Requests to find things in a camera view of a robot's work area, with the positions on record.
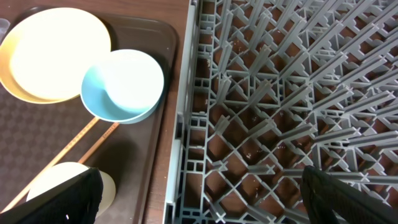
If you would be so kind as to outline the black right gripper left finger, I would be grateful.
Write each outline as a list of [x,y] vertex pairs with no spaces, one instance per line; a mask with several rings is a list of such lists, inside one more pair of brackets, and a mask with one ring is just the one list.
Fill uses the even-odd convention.
[[100,171],[90,168],[2,213],[1,224],[94,223],[102,193]]

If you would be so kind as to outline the pale green cup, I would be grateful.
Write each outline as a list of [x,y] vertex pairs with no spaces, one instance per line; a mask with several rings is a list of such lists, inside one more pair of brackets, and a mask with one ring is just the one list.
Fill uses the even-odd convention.
[[[45,193],[88,169],[88,166],[77,162],[63,162],[51,167],[34,181],[26,201]],[[103,193],[96,218],[102,215],[111,206],[116,195],[116,185],[113,178],[103,171],[100,171],[100,174],[103,182]]]

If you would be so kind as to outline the light blue bowl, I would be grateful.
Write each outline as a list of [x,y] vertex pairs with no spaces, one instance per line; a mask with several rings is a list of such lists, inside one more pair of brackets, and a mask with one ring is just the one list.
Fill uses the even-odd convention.
[[105,54],[86,71],[80,97],[85,108],[103,121],[134,124],[149,117],[160,102],[162,67],[140,50]]

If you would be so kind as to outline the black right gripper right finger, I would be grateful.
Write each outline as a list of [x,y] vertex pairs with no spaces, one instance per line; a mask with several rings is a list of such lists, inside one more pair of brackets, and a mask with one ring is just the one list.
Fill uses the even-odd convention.
[[300,192],[311,223],[338,223],[339,215],[348,223],[397,224],[390,206],[313,166],[305,166]]

